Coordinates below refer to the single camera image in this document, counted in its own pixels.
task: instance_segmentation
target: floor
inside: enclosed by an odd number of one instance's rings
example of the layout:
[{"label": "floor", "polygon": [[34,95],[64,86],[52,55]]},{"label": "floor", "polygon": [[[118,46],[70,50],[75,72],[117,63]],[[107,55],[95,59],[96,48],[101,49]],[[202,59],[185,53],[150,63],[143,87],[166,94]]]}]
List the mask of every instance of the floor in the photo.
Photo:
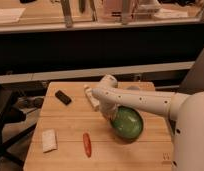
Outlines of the floor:
[{"label": "floor", "polygon": [[[32,109],[24,109],[23,111],[26,113],[31,110]],[[24,122],[16,123],[16,124],[7,124],[3,130],[4,141],[10,138],[11,136],[18,134],[20,131],[31,126],[32,124],[36,123],[39,116],[39,112],[40,112],[40,109],[37,109],[36,111],[29,113],[27,115],[26,121]],[[19,156],[21,160],[25,160],[32,135],[33,133],[30,133],[29,135],[21,139],[18,143],[14,144],[9,149],[9,152],[15,154],[16,156]],[[1,158],[0,171],[22,171],[22,168],[5,158]]]}]

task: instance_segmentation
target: white surface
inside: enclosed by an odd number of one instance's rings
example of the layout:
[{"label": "white surface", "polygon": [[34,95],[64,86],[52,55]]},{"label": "white surface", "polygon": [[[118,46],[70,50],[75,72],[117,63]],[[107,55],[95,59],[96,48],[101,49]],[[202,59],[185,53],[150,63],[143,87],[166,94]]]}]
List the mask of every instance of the white surface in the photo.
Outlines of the white surface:
[{"label": "white surface", "polygon": [[56,150],[56,134],[54,129],[49,129],[42,132],[42,150],[44,153]]},{"label": "white surface", "polygon": [[25,8],[0,9],[0,24],[18,22]]}]

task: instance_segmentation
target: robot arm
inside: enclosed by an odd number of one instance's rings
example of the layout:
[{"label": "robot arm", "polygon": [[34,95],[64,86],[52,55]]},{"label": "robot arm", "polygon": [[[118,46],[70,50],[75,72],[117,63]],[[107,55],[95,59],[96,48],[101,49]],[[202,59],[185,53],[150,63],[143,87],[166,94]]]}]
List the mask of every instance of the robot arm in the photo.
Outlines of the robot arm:
[{"label": "robot arm", "polygon": [[176,121],[173,171],[204,171],[204,92],[194,95],[117,89],[117,80],[105,76],[92,94],[100,111],[111,118],[117,104],[162,115]]},{"label": "robot arm", "polygon": [[111,75],[106,75],[92,91],[93,96],[100,101],[101,112],[109,117],[117,110],[116,105],[120,104],[176,121],[181,104],[189,97],[174,92],[134,91],[116,87],[117,80]]}]

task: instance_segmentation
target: black object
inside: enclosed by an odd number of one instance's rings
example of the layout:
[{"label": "black object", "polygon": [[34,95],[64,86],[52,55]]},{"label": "black object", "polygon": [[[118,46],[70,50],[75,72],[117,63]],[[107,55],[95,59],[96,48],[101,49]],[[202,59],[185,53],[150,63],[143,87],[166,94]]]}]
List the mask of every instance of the black object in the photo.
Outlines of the black object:
[{"label": "black object", "polygon": [[36,0],[20,0],[22,4],[26,4],[26,3],[33,2],[33,1],[36,1]]},{"label": "black object", "polygon": [[5,157],[12,162],[23,166],[24,162],[13,154],[9,153],[7,150],[21,138],[26,136],[28,133],[33,131],[36,127],[36,124],[25,129],[14,137],[3,142],[2,140],[2,130],[5,124],[15,123],[25,120],[25,114],[19,109],[14,108],[12,105],[15,103],[15,93],[10,90],[5,90],[0,85],[0,158]]},{"label": "black object", "polygon": [[55,96],[63,102],[65,105],[68,105],[72,100],[70,97],[68,97],[65,93],[63,93],[61,90],[57,91],[55,93]]},{"label": "black object", "polygon": [[180,6],[194,4],[195,0],[159,0],[160,3],[178,3]]}]

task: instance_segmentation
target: small white object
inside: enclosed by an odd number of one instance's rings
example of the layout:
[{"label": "small white object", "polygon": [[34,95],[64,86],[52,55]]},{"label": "small white object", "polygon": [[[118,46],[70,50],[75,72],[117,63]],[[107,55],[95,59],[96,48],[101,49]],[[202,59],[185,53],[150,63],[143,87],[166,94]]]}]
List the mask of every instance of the small white object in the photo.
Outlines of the small white object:
[{"label": "small white object", "polygon": [[0,24],[18,22],[25,8],[0,9]]},{"label": "small white object", "polygon": [[56,150],[56,134],[54,129],[49,129],[42,132],[42,150],[44,153]]},{"label": "small white object", "polygon": [[84,85],[84,92],[85,92],[85,95],[86,95],[88,101],[92,105],[94,111],[98,111],[99,110],[99,101],[93,97],[92,88],[90,88],[88,85]]}]

